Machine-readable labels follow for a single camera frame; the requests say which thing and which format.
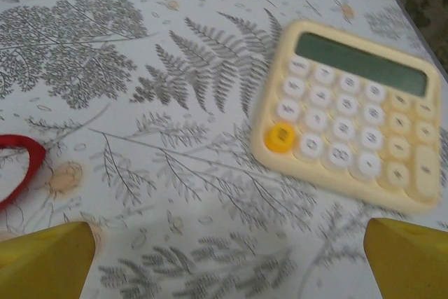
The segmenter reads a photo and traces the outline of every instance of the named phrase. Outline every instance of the yellow calculator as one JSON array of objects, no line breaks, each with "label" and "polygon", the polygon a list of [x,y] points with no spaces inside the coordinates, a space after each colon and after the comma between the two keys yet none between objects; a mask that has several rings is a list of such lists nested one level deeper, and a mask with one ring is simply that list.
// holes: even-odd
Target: yellow calculator
[{"label": "yellow calculator", "polygon": [[285,29],[251,150],[264,166],[404,213],[440,200],[440,75],[315,22]]}]

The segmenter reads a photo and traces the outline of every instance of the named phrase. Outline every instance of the white button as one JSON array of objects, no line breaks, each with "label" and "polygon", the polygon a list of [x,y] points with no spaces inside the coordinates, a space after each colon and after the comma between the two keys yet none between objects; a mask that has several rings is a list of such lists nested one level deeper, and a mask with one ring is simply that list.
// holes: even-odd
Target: white button
[{"label": "white button", "polygon": [[304,160],[317,160],[323,153],[324,145],[323,140],[315,134],[305,134],[299,145],[299,158]]},{"label": "white button", "polygon": [[311,108],[308,109],[301,128],[314,132],[322,132],[327,128],[327,125],[328,116],[325,111]]},{"label": "white button", "polygon": [[326,109],[331,102],[331,92],[321,85],[316,85],[309,92],[308,102],[319,108]]},{"label": "white button", "polygon": [[361,119],[364,123],[380,126],[384,123],[384,111],[379,105],[367,104],[364,106]]},{"label": "white button", "polygon": [[372,102],[382,103],[386,99],[386,89],[381,84],[369,82],[365,87],[365,96]]},{"label": "white button", "polygon": [[355,125],[347,118],[336,118],[328,133],[328,141],[351,141],[356,133]]},{"label": "white button", "polygon": [[352,161],[351,149],[345,144],[336,143],[328,148],[327,154],[322,159],[322,165],[327,169],[345,169]]},{"label": "white button", "polygon": [[351,117],[354,116],[357,111],[358,101],[355,97],[350,95],[340,95],[336,100],[336,104],[331,109],[331,114],[333,117],[338,115]]},{"label": "white button", "polygon": [[294,123],[300,116],[300,106],[292,99],[282,99],[277,105],[277,115],[280,119]]},{"label": "white button", "polygon": [[383,147],[383,134],[374,127],[364,127],[358,145],[360,150],[379,151]]},{"label": "white button", "polygon": [[333,68],[320,64],[316,67],[316,70],[314,70],[314,80],[317,83],[323,85],[331,85],[334,79],[335,79],[335,72]]},{"label": "white button", "polygon": [[357,179],[373,179],[381,174],[381,160],[375,154],[362,152],[357,155],[350,173]]},{"label": "white button", "polygon": [[355,95],[361,87],[361,82],[356,75],[345,73],[341,77],[339,86],[341,87],[342,91]]},{"label": "white button", "polygon": [[289,71],[292,75],[306,77],[309,73],[309,61],[299,55],[294,55],[289,61]]},{"label": "white button", "polygon": [[289,76],[283,85],[283,91],[288,96],[300,99],[305,90],[307,89],[307,85],[300,78]]}]

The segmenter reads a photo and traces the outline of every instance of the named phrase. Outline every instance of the floral pattern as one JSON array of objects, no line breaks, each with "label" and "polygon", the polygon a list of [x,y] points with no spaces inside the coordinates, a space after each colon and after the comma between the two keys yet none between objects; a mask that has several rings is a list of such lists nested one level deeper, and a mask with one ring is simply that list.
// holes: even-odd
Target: floral pattern
[{"label": "floral pattern", "polygon": [[[0,1],[2,132],[48,150],[0,213],[0,239],[89,223],[97,254],[82,299],[377,299],[368,220],[446,228],[442,208],[404,218],[273,172],[249,150],[291,20],[429,58],[395,0]],[[0,174],[27,160],[1,150]]]}]

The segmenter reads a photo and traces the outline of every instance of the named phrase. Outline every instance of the red handle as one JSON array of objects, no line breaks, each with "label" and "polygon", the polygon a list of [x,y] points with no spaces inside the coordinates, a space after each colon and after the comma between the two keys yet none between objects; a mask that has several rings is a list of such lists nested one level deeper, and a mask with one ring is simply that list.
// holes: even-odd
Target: red handle
[{"label": "red handle", "polygon": [[28,171],[19,186],[17,186],[6,199],[0,200],[0,210],[11,203],[33,179],[39,167],[42,165],[46,154],[46,149],[40,145],[40,143],[31,138],[16,134],[5,134],[0,136],[0,148],[5,147],[25,148],[29,154],[29,166]]}]

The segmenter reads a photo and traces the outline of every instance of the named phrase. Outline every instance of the calculator button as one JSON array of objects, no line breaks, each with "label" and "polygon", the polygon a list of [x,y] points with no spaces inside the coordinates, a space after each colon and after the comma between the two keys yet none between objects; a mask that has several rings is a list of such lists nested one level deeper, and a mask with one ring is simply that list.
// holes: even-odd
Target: calculator button
[{"label": "calculator button", "polygon": [[405,138],[391,137],[387,142],[387,150],[395,159],[407,160],[411,155],[411,146]]},{"label": "calculator button", "polygon": [[300,116],[300,106],[297,102],[292,99],[285,98],[279,102],[277,105],[277,116],[281,120],[286,120],[288,122],[294,123]]},{"label": "calculator button", "polygon": [[360,150],[378,151],[383,147],[383,134],[374,127],[364,127],[360,133]]},{"label": "calculator button", "polygon": [[365,86],[365,96],[370,101],[379,104],[386,99],[386,89],[381,84],[369,82]]},{"label": "calculator button", "polygon": [[417,139],[424,143],[430,143],[436,138],[435,128],[431,124],[426,122],[417,123],[415,134],[417,136]]},{"label": "calculator button", "polygon": [[362,180],[376,178],[381,173],[381,160],[373,153],[362,152],[356,156],[350,173],[353,177]]},{"label": "calculator button", "polygon": [[351,141],[356,133],[355,125],[347,118],[336,118],[328,134],[328,141]]},{"label": "calculator button", "polygon": [[335,71],[333,68],[318,65],[316,70],[314,70],[314,80],[322,85],[331,85],[335,79]]},{"label": "calculator button", "polygon": [[345,73],[341,77],[339,86],[342,91],[345,91],[348,94],[355,95],[361,87],[361,82],[356,75]]},{"label": "calculator button", "polygon": [[435,107],[431,103],[418,103],[416,111],[417,115],[423,119],[433,119],[435,117]]},{"label": "calculator button", "polygon": [[294,55],[289,61],[289,71],[292,75],[306,77],[309,67],[309,61],[299,55]]},{"label": "calculator button", "polygon": [[362,121],[374,126],[380,126],[384,123],[384,111],[379,105],[367,104],[362,112]]},{"label": "calculator button", "polygon": [[411,100],[403,95],[392,95],[391,106],[395,110],[407,111],[411,107]]},{"label": "calculator button", "polygon": [[307,84],[298,77],[289,76],[283,85],[283,91],[290,97],[300,99],[305,90]]},{"label": "calculator button", "polygon": [[388,126],[395,133],[408,134],[411,130],[411,121],[405,114],[393,112],[389,116]]},{"label": "calculator button", "polygon": [[328,126],[328,116],[325,111],[318,109],[308,109],[301,126],[303,126],[305,130],[320,133],[324,131]]},{"label": "calculator button", "polygon": [[316,85],[309,92],[308,102],[319,108],[326,109],[331,102],[331,92],[321,85]]},{"label": "calculator button", "polygon": [[406,189],[409,184],[409,170],[400,162],[388,163],[384,170],[384,178],[379,181],[381,187],[389,190]]},{"label": "calculator button", "polygon": [[331,109],[333,117],[344,115],[353,116],[358,110],[358,101],[349,95],[340,95],[336,100],[336,105]]},{"label": "calculator button", "polygon": [[425,200],[439,195],[439,156],[427,146],[419,146],[415,152],[415,184],[407,191],[411,197]]},{"label": "calculator button", "polygon": [[300,158],[304,160],[314,161],[322,156],[323,149],[324,145],[322,138],[315,134],[308,133],[300,140],[300,153],[298,154],[300,155]]},{"label": "calculator button", "polygon": [[265,136],[265,145],[272,152],[286,153],[294,145],[295,131],[288,123],[277,123]]},{"label": "calculator button", "polygon": [[345,144],[332,144],[322,159],[322,165],[327,169],[345,169],[351,165],[353,153]]}]

